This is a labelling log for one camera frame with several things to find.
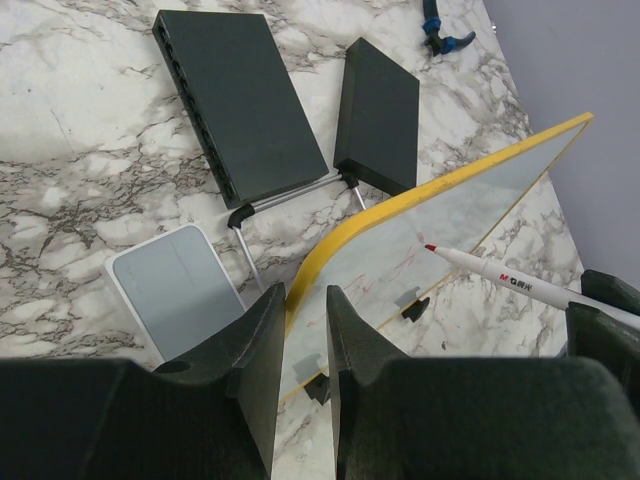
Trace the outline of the yellow framed whiteboard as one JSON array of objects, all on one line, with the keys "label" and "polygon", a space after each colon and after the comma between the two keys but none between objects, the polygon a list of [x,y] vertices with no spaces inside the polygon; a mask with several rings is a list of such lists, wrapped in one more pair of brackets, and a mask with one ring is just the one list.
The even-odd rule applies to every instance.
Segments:
[{"label": "yellow framed whiteboard", "polygon": [[578,115],[410,189],[335,227],[301,264],[286,299],[280,397],[327,365],[326,293],[338,286],[379,328],[429,292],[452,266],[429,245],[472,252],[593,121]]}]

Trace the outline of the white grey eraser box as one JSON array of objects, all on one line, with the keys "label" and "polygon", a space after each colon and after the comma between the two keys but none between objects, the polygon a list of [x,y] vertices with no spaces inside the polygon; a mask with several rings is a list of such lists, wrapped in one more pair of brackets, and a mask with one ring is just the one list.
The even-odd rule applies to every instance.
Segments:
[{"label": "white grey eraser box", "polygon": [[246,312],[218,254],[193,223],[109,257],[103,276],[157,363],[184,354]]}]

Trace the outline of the metal whiteboard back stand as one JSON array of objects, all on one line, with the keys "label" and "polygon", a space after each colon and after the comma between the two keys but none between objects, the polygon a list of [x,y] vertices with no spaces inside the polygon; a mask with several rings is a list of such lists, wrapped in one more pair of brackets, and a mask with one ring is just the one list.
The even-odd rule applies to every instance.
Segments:
[{"label": "metal whiteboard back stand", "polygon": [[241,247],[241,251],[249,265],[256,286],[261,293],[266,291],[266,286],[260,276],[258,266],[252,256],[250,247],[245,240],[245,236],[242,231],[243,224],[247,220],[265,212],[272,217],[275,216],[275,213],[302,213],[303,215],[306,215],[307,212],[304,202],[307,197],[310,194],[314,195],[317,191],[320,191],[325,187],[338,183],[344,184],[348,188],[352,196],[357,200],[362,211],[367,209],[364,197],[360,191],[358,178],[353,174],[338,171],[337,173],[329,174],[295,190],[269,197],[266,200],[246,203],[229,215],[227,226],[235,234]]}]

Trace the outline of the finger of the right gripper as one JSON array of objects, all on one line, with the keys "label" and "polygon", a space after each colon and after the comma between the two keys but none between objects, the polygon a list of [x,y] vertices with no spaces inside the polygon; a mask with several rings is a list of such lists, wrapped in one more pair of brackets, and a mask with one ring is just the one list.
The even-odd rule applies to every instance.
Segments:
[{"label": "finger of the right gripper", "polygon": [[640,315],[640,292],[613,275],[585,270],[581,275],[581,291],[593,300]]},{"label": "finger of the right gripper", "polygon": [[639,394],[639,332],[598,309],[571,302],[567,354],[601,363],[628,395]]}]

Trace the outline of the whiteboard stand foot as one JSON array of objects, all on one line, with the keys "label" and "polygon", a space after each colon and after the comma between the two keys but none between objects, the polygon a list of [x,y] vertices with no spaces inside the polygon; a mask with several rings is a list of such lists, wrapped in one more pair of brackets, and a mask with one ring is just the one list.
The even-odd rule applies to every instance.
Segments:
[{"label": "whiteboard stand foot", "polygon": [[410,306],[408,306],[402,313],[404,319],[410,320],[412,323],[416,323],[424,314],[430,303],[429,297],[422,299],[416,299]]},{"label": "whiteboard stand foot", "polygon": [[327,374],[320,372],[305,386],[304,390],[311,400],[325,405],[330,400],[330,379]]}]

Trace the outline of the right whiteboard stand foot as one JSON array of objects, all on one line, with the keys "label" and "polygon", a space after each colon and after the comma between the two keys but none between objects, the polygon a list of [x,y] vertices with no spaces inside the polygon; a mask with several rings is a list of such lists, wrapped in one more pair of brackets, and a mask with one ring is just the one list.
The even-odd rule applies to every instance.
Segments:
[{"label": "right whiteboard stand foot", "polygon": [[429,297],[422,299],[416,299],[410,306],[408,306],[402,313],[404,319],[410,320],[412,323],[416,323],[424,314],[430,303]]}]

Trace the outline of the red and white marker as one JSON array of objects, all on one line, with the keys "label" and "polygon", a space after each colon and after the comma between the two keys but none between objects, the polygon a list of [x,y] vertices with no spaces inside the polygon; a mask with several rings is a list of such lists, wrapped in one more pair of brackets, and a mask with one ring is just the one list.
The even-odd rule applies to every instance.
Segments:
[{"label": "red and white marker", "polygon": [[496,285],[506,287],[529,298],[543,302],[558,310],[566,310],[570,303],[586,305],[600,311],[614,320],[639,330],[639,316],[620,308],[607,305],[601,301],[591,299],[576,291],[566,289],[544,280],[508,268],[496,262],[485,260],[477,256],[453,248],[445,248],[433,244],[426,244],[425,248],[444,258],[456,267],[466,269]]}]

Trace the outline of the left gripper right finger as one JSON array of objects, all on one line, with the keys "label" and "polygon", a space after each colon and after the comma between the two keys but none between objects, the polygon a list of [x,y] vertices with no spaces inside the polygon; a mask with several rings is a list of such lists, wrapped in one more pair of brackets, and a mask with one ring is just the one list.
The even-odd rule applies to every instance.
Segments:
[{"label": "left gripper right finger", "polygon": [[414,358],[341,288],[326,311],[338,478],[638,477],[638,420],[597,362]]}]

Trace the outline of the black square block right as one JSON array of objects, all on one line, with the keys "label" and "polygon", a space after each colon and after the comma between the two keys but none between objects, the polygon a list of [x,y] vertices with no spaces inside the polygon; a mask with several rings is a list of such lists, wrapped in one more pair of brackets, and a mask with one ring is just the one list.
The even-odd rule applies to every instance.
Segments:
[{"label": "black square block right", "polygon": [[364,38],[346,51],[333,166],[391,196],[417,185],[420,82]]}]

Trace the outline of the black square block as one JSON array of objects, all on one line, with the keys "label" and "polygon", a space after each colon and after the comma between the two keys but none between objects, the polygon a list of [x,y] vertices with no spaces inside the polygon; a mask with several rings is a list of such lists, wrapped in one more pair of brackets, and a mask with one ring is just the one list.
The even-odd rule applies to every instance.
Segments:
[{"label": "black square block", "polygon": [[327,174],[263,15],[161,10],[153,34],[227,208]]},{"label": "black square block", "polygon": [[391,196],[417,185],[420,82],[364,38],[346,51],[333,166]]}]

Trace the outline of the left whiteboard stand foot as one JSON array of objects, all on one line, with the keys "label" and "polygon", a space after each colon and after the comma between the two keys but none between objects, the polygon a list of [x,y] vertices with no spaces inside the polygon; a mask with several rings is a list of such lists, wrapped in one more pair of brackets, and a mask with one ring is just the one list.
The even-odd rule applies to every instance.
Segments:
[{"label": "left whiteboard stand foot", "polygon": [[311,400],[325,405],[330,400],[330,379],[327,374],[320,372],[305,386],[304,390]]}]

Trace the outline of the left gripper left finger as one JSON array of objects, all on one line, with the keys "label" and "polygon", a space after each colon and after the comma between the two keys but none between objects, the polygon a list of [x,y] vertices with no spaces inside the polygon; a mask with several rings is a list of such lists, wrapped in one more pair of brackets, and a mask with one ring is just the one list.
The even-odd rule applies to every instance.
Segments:
[{"label": "left gripper left finger", "polygon": [[267,479],[285,333],[275,284],[149,371],[123,359],[1,364],[5,479]]}]

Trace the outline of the black square block left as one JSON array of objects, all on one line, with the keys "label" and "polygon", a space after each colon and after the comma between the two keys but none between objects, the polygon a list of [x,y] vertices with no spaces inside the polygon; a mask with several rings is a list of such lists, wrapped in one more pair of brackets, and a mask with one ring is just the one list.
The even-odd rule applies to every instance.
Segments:
[{"label": "black square block left", "polygon": [[263,15],[161,10],[153,34],[227,208],[327,174]]}]

